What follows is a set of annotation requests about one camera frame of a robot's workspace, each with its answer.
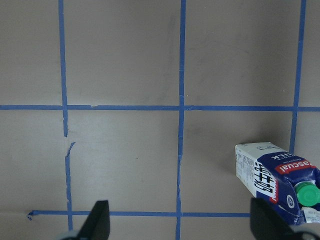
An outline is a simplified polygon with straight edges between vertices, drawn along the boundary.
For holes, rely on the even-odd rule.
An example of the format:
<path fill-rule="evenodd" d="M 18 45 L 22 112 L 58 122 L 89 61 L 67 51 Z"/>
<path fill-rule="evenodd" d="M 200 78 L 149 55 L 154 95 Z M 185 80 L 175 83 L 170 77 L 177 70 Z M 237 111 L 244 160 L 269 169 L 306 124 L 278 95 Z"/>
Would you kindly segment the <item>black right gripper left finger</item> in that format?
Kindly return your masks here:
<path fill-rule="evenodd" d="M 108 200 L 98 200 L 77 234 L 78 240 L 108 240 L 111 232 Z"/>

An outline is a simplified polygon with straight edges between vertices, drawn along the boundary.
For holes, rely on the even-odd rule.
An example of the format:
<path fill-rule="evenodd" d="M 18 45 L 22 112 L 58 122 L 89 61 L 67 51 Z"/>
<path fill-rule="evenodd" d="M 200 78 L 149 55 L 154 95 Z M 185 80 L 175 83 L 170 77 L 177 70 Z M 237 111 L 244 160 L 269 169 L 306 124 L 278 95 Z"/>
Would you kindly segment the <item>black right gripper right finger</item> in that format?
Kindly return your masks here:
<path fill-rule="evenodd" d="M 299 240 L 300 234 L 262 198 L 250 200 L 250 230 L 256 240 Z"/>

